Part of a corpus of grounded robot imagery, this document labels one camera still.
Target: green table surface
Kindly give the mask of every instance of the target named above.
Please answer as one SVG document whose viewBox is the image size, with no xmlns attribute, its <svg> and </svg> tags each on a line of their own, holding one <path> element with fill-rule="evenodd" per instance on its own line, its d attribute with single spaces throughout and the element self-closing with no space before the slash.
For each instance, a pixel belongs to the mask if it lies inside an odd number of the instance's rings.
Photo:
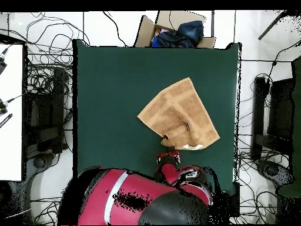
<svg viewBox="0 0 301 226">
<path fill-rule="evenodd" d="M 190 77 L 220 139 L 206 149 L 181 150 L 181 166 L 215 170 L 233 193 L 239 44 L 228 49 L 77 46 L 78 172 L 126 168 L 153 176 L 162 138 L 137 115 L 161 90 Z"/>
</svg>

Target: white desk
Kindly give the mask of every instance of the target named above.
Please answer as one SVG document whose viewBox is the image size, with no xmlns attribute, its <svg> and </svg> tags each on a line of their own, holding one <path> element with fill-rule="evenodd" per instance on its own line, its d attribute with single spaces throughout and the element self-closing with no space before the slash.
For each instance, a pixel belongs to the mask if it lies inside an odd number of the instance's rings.
<svg viewBox="0 0 301 226">
<path fill-rule="evenodd" d="M 0 54 L 8 45 L 0 44 Z M 22 94 L 22 45 L 11 46 L 5 54 L 7 64 L 0 75 L 0 99 L 3 102 Z M 9 114 L 12 118 L 0 128 L 0 180 L 21 180 L 22 155 L 22 97 L 7 106 L 8 112 L 0 116 L 2 122 Z"/>
</svg>

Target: dark blue cloth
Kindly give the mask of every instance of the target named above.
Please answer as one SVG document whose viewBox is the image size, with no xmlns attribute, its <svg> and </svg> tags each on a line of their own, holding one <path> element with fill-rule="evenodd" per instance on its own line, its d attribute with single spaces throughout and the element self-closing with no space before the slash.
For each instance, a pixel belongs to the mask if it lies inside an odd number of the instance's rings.
<svg viewBox="0 0 301 226">
<path fill-rule="evenodd" d="M 176 32 L 163 32 L 156 37 L 161 47 L 196 48 L 203 36 L 203 22 L 192 21 L 181 24 Z"/>
<path fill-rule="evenodd" d="M 160 47 L 160 43 L 158 42 L 158 37 L 155 36 L 152 42 L 152 48 L 158 48 Z"/>
</svg>

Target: tan cloth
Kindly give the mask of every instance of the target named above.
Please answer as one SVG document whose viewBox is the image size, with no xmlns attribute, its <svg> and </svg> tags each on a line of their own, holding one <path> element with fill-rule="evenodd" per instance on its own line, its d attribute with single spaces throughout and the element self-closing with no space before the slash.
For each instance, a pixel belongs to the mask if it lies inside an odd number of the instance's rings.
<svg viewBox="0 0 301 226">
<path fill-rule="evenodd" d="M 219 139 L 190 78 L 158 93 L 138 118 L 162 138 L 166 135 L 162 144 L 167 147 L 204 149 Z"/>
</svg>

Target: cardboard box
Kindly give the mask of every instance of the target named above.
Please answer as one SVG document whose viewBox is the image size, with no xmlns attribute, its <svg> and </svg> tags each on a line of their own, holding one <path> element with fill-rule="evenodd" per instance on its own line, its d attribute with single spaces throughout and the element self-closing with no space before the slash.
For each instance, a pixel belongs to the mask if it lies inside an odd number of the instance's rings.
<svg viewBox="0 0 301 226">
<path fill-rule="evenodd" d="M 159 11 L 156 22 L 153 23 L 144 15 L 141 18 L 139 31 L 137 33 L 136 42 L 134 46 L 138 48 L 151 46 L 151 40 L 156 29 L 167 29 L 169 31 L 176 31 L 178 30 L 181 24 L 192 21 L 202 21 L 204 24 L 206 18 L 204 16 L 188 11 Z M 215 37 L 203 37 L 200 43 L 198 43 L 197 47 L 213 48 L 215 44 L 215 39 Z"/>
</svg>

